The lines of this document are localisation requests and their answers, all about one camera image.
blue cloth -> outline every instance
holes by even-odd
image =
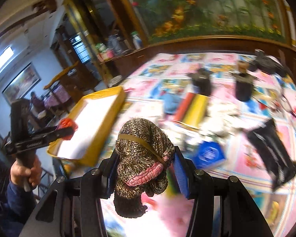
[[[18,237],[35,208],[34,195],[10,182],[6,196],[7,203],[0,201],[0,226],[6,237]]]
[[[168,92],[162,96],[162,99],[164,100],[163,109],[167,114],[174,114],[181,102],[181,98],[178,95]]]

window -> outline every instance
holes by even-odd
[[[76,53],[78,54],[82,63],[85,63],[88,60],[90,60],[90,56],[89,56],[89,54],[84,46],[84,43],[82,42],[79,35],[70,39],[70,42],[73,45],[73,48],[76,51]]]
[[[13,56],[13,54],[14,53],[10,46],[4,50],[4,52],[0,55],[0,69]]]

bottle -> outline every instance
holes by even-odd
[[[109,36],[108,47],[118,55],[121,55],[123,52],[123,49],[122,49],[118,39],[113,35]]]
[[[142,47],[142,42],[141,42],[141,39],[138,37],[138,32],[137,31],[132,32],[132,36],[133,36],[133,43],[135,45],[135,48],[140,49]]]
[[[127,45],[125,44],[125,40],[124,38],[120,35],[120,31],[118,29],[115,29],[114,31],[114,37],[116,37],[116,39],[118,40],[120,47],[122,49],[122,54],[126,53],[128,50]]]
[[[95,48],[97,48],[97,50],[99,51],[99,53],[104,52],[106,50],[106,46],[103,43],[101,43],[101,42],[99,42],[95,46]]]
[[[106,49],[105,51],[106,59],[114,58],[114,51],[110,48]]]

yellow tray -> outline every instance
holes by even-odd
[[[47,153],[63,160],[94,166],[125,97],[121,86],[82,97],[68,115],[78,124],[78,130],[69,141],[59,139],[51,143]]]

ceiling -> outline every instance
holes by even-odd
[[[0,32],[18,20],[35,13],[32,5],[39,1],[41,0],[6,0],[0,8]],[[13,57],[0,71],[0,79],[26,54],[51,46],[55,30],[65,14],[63,0],[56,1],[57,10],[54,13],[46,12],[10,30],[0,38],[0,55],[8,46],[11,46],[14,52]]]

